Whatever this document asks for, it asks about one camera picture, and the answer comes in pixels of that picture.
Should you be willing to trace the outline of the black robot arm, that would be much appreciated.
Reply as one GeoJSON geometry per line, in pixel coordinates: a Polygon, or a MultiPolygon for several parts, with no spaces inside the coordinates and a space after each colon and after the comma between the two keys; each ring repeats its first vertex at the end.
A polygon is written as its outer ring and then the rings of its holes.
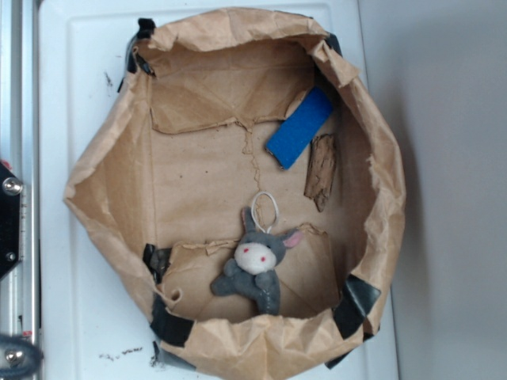
{"type": "Polygon", "coordinates": [[[10,171],[7,164],[1,160],[1,279],[4,279],[15,268],[21,257],[22,190],[22,182],[10,171]]]}

